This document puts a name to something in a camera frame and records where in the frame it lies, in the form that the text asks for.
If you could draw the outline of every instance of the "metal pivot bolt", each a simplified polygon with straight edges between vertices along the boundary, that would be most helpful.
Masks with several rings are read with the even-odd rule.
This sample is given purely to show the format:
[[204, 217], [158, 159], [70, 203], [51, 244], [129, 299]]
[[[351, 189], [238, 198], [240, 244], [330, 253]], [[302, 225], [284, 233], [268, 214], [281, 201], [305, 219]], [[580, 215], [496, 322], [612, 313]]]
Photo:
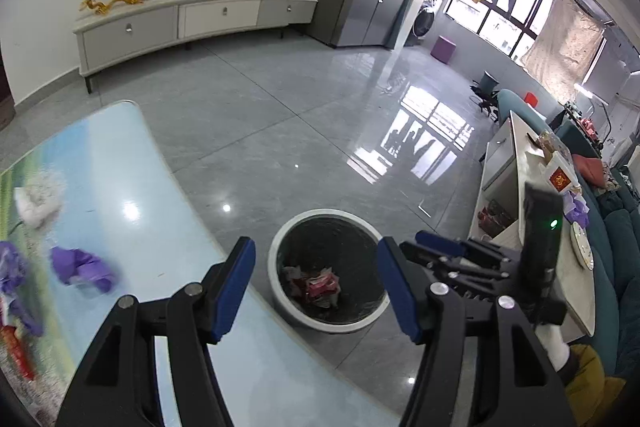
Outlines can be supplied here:
[[131, 295], [123, 295], [118, 299], [118, 306], [123, 310], [131, 308], [133, 306], [133, 297]]
[[498, 297], [498, 304], [500, 305], [500, 308], [504, 308], [505, 310], [512, 310], [516, 305], [516, 301], [514, 301], [513, 298], [508, 295], [500, 295]]
[[200, 283], [198, 282], [191, 282], [184, 287], [184, 292], [190, 297], [199, 295], [202, 293], [202, 285], [200, 285]]
[[449, 293], [449, 287], [444, 282], [431, 283], [429, 289], [434, 295], [446, 295], [447, 293]]

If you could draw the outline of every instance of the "desk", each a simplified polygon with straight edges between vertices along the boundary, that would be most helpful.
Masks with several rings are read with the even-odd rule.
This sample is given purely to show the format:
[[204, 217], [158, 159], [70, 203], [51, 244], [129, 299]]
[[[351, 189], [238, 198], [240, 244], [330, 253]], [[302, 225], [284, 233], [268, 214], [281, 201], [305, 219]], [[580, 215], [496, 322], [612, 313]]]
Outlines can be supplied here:
[[[133, 103], [116, 103], [72, 124], [0, 176], [0, 238], [18, 221], [13, 188], [45, 168], [66, 185], [62, 210], [46, 231], [18, 226], [9, 239], [28, 258], [25, 289], [30, 306], [44, 319], [46, 333], [30, 348], [38, 391], [50, 402], [44, 422], [50, 425], [85, 349], [119, 296], [130, 293], [140, 301], [171, 296], [201, 280], [226, 254], [175, 183]], [[114, 290], [100, 295], [62, 285], [49, 266], [54, 245], [100, 255], [118, 273]], [[166, 341], [156, 340], [162, 413], [170, 427], [180, 422], [166, 352]], [[210, 355], [238, 427], [399, 423], [395, 413], [317, 357], [251, 287], [231, 332]], [[9, 378], [4, 362], [2, 370]]]
[[[522, 249], [524, 241], [524, 187], [527, 182], [546, 185], [540, 171], [545, 165], [542, 151], [532, 146], [529, 133], [538, 137], [529, 125], [513, 111], [496, 136], [487, 144], [481, 190], [476, 205], [476, 215], [489, 200], [495, 199], [517, 220], [492, 242], [502, 247]], [[593, 335], [595, 330], [595, 293], [593, 271], [583, 268], [571, 244], [571, 224], [565, 219], [558, 252], [556, 273], [567, 302], [568, 315], [562, 325], [565, 341], [583, 335]], [[470, 236], [480, 239], [484, 232], [478, 228], [474, 216]]]

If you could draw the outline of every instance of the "curtain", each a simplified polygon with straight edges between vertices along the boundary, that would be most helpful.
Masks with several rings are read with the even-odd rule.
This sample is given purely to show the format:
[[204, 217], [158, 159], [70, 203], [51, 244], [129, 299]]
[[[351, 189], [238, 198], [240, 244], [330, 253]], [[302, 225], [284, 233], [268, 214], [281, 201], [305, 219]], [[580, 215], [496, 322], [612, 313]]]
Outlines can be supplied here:
[[533, 46], [520, 59], [527, 72], [560, 103], [575, 102], [595, 57], [604, 26], [574, 0], [554, 0]]

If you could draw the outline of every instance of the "blue gripper pad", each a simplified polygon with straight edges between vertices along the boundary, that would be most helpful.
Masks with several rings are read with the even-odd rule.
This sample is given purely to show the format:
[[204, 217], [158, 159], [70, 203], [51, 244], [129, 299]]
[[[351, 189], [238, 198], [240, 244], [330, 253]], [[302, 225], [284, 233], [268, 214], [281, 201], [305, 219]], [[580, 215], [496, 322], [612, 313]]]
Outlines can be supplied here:
[[424, 330], [418, 313], [426, 302], [426, 275], [420, 268], [409, 266], [404, 254], [391, 237], [383, 237], [378, 243], [378, 273], [391, 300], [398, 325], [412, 342], [421, 343]]
[[448, 257], [462, 257], [465, 254], [465, 248], [458, 241], [452, 241], [426, 230], [420, 230], [415, 234], [415, 242], [421, 247], [435, 250]]
[[251, 273], [254, 271], [255, 243], [253, 240], [246, 238], [242, 244], [239, 241], [236, 248], [240, 248], [240, 251], [237, 256], [235, 251], [229, 255], [226, 262], [233, 262], [233, 266], [229, 270], [222, 290], [216, 299], [215, 315], [211, 328], [211, 334], [216, 342], [219, 342], [222, 336], [231, 330], [242, 296], [249, 284], [249, 279], [251, 279]]

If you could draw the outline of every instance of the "red pillow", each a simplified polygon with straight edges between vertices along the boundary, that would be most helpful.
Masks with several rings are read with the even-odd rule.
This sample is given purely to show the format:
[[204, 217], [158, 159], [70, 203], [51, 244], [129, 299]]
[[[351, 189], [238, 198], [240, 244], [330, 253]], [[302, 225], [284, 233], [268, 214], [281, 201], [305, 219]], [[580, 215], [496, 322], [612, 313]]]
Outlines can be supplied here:
[[604, 168], [600, 158], [585, 158], [578, 154], [572, 154], [574, 167], [580, 175], [594, 187], [606, 188], [604, 183]]

